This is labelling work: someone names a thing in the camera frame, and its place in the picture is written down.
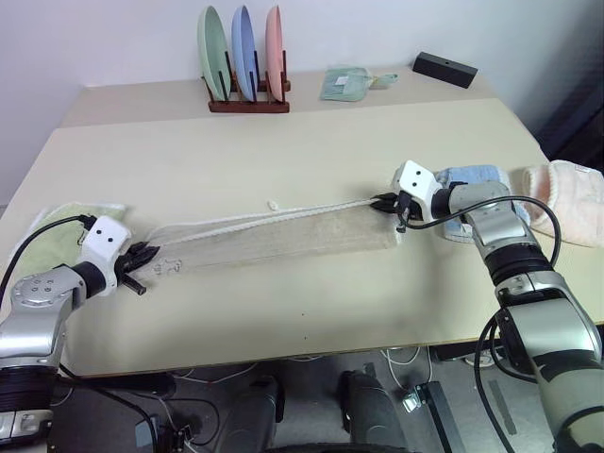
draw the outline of green plate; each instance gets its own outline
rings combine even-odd
[[[206,79],[214,99],[226,101],[218,73],[223,73],[226,96],[228,96],[230,94],[230,73],[225,57],[225,52],[228,50],[227,38],[218,12],[214,7],[205,8],[199,16],[197,45],[199,47],[202,76]]]

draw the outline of beige table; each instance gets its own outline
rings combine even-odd
[[[313,108],[320,77],[307,81],[293,113],[276,116],[209,116],[203,100],[183,94],[195,82],[84,92],[0,220],[0,256],[42,208],[74,200],[128,204],[126,222],[141,238],[166,223],[264,211],[269,199],[289,208],[386,192],[405,159],[434,170],[545,162],[482,79],[463,91],[404,71],[397,104],[364,108]],[[169,92],[181,92],[182,109],[162,107]],[[548,254],[552,241],[539,239]],[[564,244],[557,267],[604,320],[602,250]],[[63,358],[94,375],[456,342],[476,338],[496,308],[473,245],[414,231],[391,250],[208,269],[143,297],[120,289],[72,316]]]

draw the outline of black block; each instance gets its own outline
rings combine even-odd
[[[462,88],[468,88],[478,72],[478,69],[472,66],[466,66],[450,59],[442,59],[426,52],[420,52],[417,56],[413,70],[424,76],[438,78]]]

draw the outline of blue towel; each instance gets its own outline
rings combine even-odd
[[[480,183],[486,181],[499,181],[510,188],[510,178],[508,174],[494,165],[471,165],[469,167],[446,168],[436,175],[436,180],[449,187],[453,181]],[[524,206],[514,202],[514,207],[518,215],[527,225],[530,225],[530,216]],[[464,225],[459,219],[445,222],[445,237],[458,243],[472,243],[472,227]]]

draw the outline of plate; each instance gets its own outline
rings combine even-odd
[[[214,95],[214,99],[227,101],[223,94],[220,83],[219,72],[223,73],[225,81],[226,96],[230,93],[230,74],[228,72],[225,52],[227,49],[227,38],[223,24],[220,22],[218,12],[214,7],[205,8],[199,16],[197,23],[197,45],[199,50],[199,62],[201,72]]]
[[[283,41],[281,35],[281,13],[279,7],[272,7],[266,18],[266,66],[271,93],[278,101],[283,101],[281,73],[283,72]]]
[[[239,88],[245,98],[253,101],[254,91],[258,91],[258,74],[254,59],[256,47],[254,46],[252,23],[246,7],[238,7],[235,11],[231,27],[231,41]]]

